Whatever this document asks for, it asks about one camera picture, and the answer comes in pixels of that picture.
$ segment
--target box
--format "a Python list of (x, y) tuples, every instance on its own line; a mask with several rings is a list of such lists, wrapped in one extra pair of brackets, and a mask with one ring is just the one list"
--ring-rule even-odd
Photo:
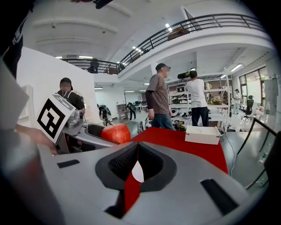
[(193, 127), (188, 126), (185, 134), (186, 142), (217, 145), (220, 140), (220, 132), (217, 127)]

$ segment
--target orange ball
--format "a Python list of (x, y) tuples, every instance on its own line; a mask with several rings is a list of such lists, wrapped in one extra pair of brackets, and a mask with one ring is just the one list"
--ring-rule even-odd
[(101, 131), (101, 138), (122, 144), (131, 140), (131, 134), (125, 124), (118, 123), (112, 127), (105, 127)]

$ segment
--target jeans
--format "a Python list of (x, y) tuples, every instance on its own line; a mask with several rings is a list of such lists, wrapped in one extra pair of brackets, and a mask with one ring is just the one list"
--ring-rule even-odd
[(175, 130), (172, 124), (172, 119), (168, 114), (155, 114), (151, 126), (173, 131)]
[(130, 120), (132, 120), (132, 115), (134, 116), (134, 119), (136, 118), (136, 112), (130, 109)]
[(197, 108), (192, 108), (192, 125), (193, 126), (198, 126), (198, 120), (199, 117), (201, 116), (202, 118), (202, 125), (204, 127), (208, 127), (208, 108), (207, 107), (197, 107)]
[(234, 108), (233, 108), (234, 114), (239, 113), (239, 106), (240, 106), (239, 103), (234, 103)]

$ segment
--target black metal railing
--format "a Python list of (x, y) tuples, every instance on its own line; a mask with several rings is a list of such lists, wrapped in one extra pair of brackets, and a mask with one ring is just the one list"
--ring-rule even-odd
[(61, 60), (71, 63), (72, 65), (75, 65), (81, 69), (87, 70), (90, 73), (118, 74), (122, 70), (120, 65), (115, 62), (97, 60), (93, 63), (92, 59), (83, 58), (64, 58)]
[(168, 28), (162, 29), (147, 38), (126, 55), (120, 63), (127, 67), (130, 63), (137, 60), (142, 55), (156, 48), (164, 42), (173, 40), (177, 37), (187, 35), (192, 32), (199, 32), (204, 29), (222, 27), (245, 27), (265, 32), (261, 23), (255, 18), (240, 14), (213, 14), (198, 16), (175, 23)]

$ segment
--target white t-shirt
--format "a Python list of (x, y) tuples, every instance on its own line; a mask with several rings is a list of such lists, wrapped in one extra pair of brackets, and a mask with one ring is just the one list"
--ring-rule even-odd
[(242, 95), (240, 93), (237, 93), (234, 97), (234, 103), (239, 103), (241, 102), (241, 98), (242, 98)]
[(204, 95), (204, 81), (200, 79), (191, 80), (186, 84), (188, 92), (191, 94), (191, 107), (207, 107)]

